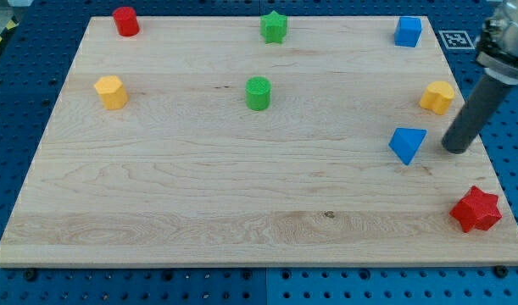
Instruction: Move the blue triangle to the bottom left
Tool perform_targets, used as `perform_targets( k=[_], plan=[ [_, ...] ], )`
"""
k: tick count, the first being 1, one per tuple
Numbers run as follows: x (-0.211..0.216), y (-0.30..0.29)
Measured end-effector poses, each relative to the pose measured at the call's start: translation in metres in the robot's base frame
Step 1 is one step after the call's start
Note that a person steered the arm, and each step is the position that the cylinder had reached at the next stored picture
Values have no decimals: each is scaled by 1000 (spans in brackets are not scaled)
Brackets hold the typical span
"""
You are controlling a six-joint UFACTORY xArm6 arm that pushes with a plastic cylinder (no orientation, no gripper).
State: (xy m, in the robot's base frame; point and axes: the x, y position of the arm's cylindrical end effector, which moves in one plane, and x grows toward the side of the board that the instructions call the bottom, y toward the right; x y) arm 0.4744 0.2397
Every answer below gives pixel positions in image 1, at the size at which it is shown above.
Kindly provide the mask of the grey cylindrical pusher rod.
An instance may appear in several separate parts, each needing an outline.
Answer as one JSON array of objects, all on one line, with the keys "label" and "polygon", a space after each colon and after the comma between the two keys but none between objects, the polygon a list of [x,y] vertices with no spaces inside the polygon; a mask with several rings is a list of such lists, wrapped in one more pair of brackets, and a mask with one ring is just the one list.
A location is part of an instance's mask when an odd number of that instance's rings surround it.
[{"label": "grey cylindrical pusher rod", "polygon": [[484,74],[444,134],[443,148],[450,153],[464,153],[514,86],[514,81]]}]

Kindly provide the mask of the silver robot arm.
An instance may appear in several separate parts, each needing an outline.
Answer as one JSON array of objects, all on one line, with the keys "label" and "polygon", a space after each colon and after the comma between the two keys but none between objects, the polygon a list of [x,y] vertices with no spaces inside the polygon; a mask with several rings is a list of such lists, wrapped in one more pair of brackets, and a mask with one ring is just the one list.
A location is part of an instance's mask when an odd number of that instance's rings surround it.
[{"label": "silver robot arm", "polygon": [[445,132],[442,146],[464,153],[510,91],[518,86],[518,1],[498,4],[476,40],[476,61],[484,74]]}]

